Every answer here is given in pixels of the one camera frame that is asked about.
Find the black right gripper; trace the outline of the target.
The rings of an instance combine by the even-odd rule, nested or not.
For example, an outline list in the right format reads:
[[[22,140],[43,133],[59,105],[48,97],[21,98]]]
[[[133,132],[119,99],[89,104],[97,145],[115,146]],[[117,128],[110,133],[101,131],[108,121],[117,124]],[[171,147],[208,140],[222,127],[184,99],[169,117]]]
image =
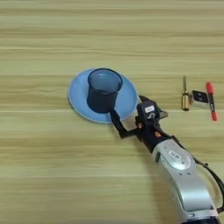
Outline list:
[[[112,109],[110,113],[111,121],[119,133],[120,138],[136,136],[146,148],[152,153],[154,148],[165,140],[172,139],[170,135],[163,132],[158,123],[153,121],[144,124],[143,119],[163,119],[168,113],[162,110],[153,100],[146,96],[139,96],[141,102],[138,104],[138,116],[136,119],[136,129],[126,130],[121,123],[120,116]]]

